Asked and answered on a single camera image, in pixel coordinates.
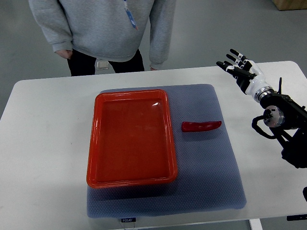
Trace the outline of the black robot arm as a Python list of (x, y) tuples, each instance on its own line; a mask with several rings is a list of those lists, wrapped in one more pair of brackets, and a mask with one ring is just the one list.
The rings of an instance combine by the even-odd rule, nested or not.
[(289, 95), (270, 87), (256, 94), (263, 115), (252, 120), (252, 128), (267, 139), (276, 139), (282, 146), (282, 159), (296, 168), (307, 167), (307, 111)]

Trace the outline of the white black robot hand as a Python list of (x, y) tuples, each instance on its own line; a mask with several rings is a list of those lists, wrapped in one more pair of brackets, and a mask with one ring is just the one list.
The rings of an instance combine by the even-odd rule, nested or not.
[(218, 61), (216, 65), (233, 76), (244, 94), (252, 96), (259, 103), (265, 95), (274, 92), (254, 61), (234, 49), (230, 49), (230, 52), (226, 55), (230, 61)]

